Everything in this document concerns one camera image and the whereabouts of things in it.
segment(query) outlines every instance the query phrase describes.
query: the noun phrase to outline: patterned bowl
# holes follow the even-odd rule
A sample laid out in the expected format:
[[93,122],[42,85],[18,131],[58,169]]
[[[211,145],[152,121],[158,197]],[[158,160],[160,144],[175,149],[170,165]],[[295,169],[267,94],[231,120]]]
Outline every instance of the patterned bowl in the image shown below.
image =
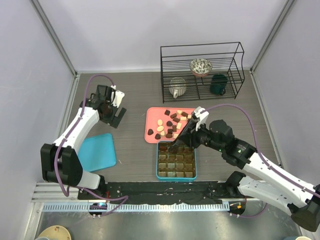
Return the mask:
[[207,59],[196,58],[190,62],[190,69],[193,75],[197,77],[204,77],[212,70],[212,64]]

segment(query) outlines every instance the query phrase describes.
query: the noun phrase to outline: chocolate grid compartment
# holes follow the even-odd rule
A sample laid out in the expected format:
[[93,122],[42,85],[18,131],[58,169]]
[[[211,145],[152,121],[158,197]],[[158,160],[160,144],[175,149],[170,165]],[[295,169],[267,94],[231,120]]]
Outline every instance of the chocolate grid compartment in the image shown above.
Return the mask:
[[168,152],[170,142],[159,142],[157,173],[162,178],[194,178],[196,161],[194,149],[184,143],[176,154]]

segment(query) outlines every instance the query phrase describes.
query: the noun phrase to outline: dark green mug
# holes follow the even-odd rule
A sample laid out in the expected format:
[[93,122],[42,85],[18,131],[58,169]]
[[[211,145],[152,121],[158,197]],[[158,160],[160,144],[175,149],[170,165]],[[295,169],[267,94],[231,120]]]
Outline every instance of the dark green mug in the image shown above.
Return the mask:
[[223,74],[215,74],[212,76],[210,84],[210,92],[217,95],[224,95],[226,93],[226,86],[228,78]]

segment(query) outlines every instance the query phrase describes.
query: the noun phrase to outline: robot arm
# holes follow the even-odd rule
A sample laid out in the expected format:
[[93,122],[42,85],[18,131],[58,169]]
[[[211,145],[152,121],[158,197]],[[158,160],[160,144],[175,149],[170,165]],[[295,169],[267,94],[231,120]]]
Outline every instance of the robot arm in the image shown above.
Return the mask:
[[40,150],[42,177],[45,181],[58,183],[54,169],[55,155],[58,146],[62,144],[59,152],[58,171],[64,185],[96,190],[103,195],[105,193],[105,179],[103,176],[83,170],[78,158],[78,151],[91,128],[102,121],[111,127],[117,128],[123,118],[125,108],[122,108],[116,116],[125,94],[116,90],[116,86],[98,85],[96,92],[85,101],[84,111],[80,108],[64,133],[53,142],[44,144]]
[[261,183],[235,171],[226,181],[232,191],[269,203],[290,215],[299,226],[315,232],[320,223],[320,198],[316,196],[320,187],[298,179],[265,157],[262,159],[257,149],[236,138],[223,120],[211,122],[207,129],[208,115],[204,108],[196,108],[169,151],[175,152],[183,142],[191,148],[204,145],[221,152],[227,163],[267,182]]

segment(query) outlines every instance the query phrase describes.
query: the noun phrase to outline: pink tray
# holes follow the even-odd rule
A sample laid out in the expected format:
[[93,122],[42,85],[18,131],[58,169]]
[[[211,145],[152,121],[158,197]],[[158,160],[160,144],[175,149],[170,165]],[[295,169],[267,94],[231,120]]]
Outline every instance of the pink tray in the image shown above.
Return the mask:
[[[170,115],[167,116],[165,115],[165,111],[169,110],[170,115],[177,113],[177,110],[181,110],[182,112],[186,112],[187,114],[191,114],[194,108],[175,108],[175,107],[150,107],[146,111],[146,121],[145,121],[145,131],[144,131],[144,139],[147,143],[149,144],[157,144],[160,141],[174,141],[175,139],[172,138],[166,138],[165,136],[162,136],[161,139],[157,140],[155,139],[156,134],[159,134],[160,132],[157,132],[157,127],[158,127],[158,120],[161,119],[163,121],[162,126],[164,126],[164,131],[167,134],[168,129],[171,129],[172,126],[167,126],[167,121],[171,121],[174,125],[177,125],[176,122],[172,121],[170,118]],[[176,134],[180,134],[182,129],[185,127],[187,124],[187,121],[180,121],[182,123],[182,126],[180,129],[177,129],[177,132],[174,132]],[[148,135],[148,130],[152,129],[153,134]]]

